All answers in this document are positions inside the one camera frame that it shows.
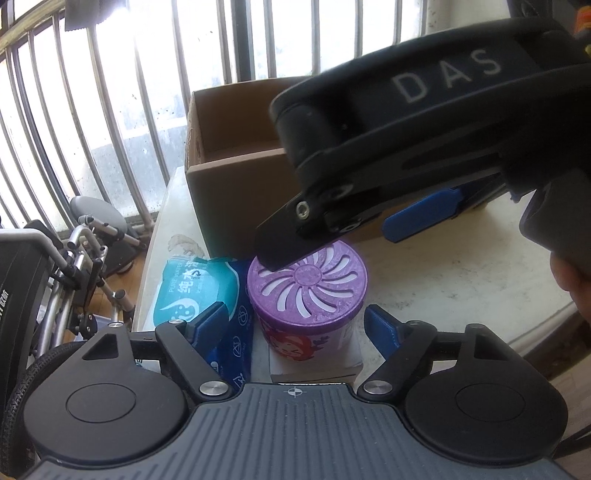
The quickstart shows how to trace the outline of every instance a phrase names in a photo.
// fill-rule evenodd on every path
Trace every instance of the round black disc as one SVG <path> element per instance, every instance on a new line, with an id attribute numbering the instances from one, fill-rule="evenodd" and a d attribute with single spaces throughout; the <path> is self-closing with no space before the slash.
<path id="1" fill-rule="evenodd" d="M 75 465 L 129 462 L 182 426 L 182 390 L 136 365 L 127 332 L 120 330 L 99 332 L 32 393 L 24 421 L 42 458 Z"/>
<path id="2" fill-rule="evenodd" d="M 550 455 L 567 420 L 560 394 L 535 371 L 488 363 L 438 372 L 413 386 L 405 410 L 415 432 L 470 463 L 516 465 Z"/>

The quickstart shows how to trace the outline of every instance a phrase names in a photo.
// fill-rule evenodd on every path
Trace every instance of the cardboard box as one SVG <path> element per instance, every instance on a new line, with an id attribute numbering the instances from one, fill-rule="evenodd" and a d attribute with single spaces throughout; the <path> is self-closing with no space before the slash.
<path id="1" fill-rule="evenodd" d="M 211 257 L 253 258 L 256 227 L 300 191 L 269 117 L 271 101 L 305 77 L 193 92 L 185 172 Z M 381 235 L 382 218 L 345 237 Z"/>

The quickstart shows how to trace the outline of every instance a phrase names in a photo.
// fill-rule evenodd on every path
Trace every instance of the wheelchair wheel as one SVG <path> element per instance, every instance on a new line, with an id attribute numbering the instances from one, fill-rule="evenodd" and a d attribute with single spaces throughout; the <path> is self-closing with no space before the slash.
<path id="1" fill-rule="evenodd" d="M 0 427 L 0 472 L 17 478 L 35 463 L 35 449 L 24 425 L 25 403 L 33 391 L 85 342 L 64 343 L 33 363 L 7 402 Z"/>

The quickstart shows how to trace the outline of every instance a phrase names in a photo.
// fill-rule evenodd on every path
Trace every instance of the white table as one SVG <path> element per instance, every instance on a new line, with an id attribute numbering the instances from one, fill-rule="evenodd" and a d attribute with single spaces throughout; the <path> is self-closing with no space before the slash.
<path id="1" fill-rule="evenodd" d="M 354 245 L 369 274 L 365 304 L 376 303 L 403 322 L 425 320 L 440 331 L 484 323 L 525 353 L 576 311 L 552 277 L 549 253 L 519 232 L 526 205 L 527 199 L 516 205 L 504 196 L 400 244 L 376 238 Z M 207 257 L 180 167 L 168 184 L 148 250 L 134 330 L 142 329 L 150 312 L 166 260 L 187 253 Z M 363 332 L 363 311 L 354 321 L 364 364 L 358 385 L 384 359 Z M 252 380 L 270 381 L 268 347 L 258 328 Z"/>

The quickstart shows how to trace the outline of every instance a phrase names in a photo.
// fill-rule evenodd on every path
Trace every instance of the hand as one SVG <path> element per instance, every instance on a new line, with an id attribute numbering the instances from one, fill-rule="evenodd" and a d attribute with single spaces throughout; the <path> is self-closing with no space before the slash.
<path id="1" fill-rule="evenodd" d="M 550 270 L 560 288 L 570 293 L 580 314 L 591 322 L 591 281 L 584 278 L 571 264 L 550 255 Z"/>

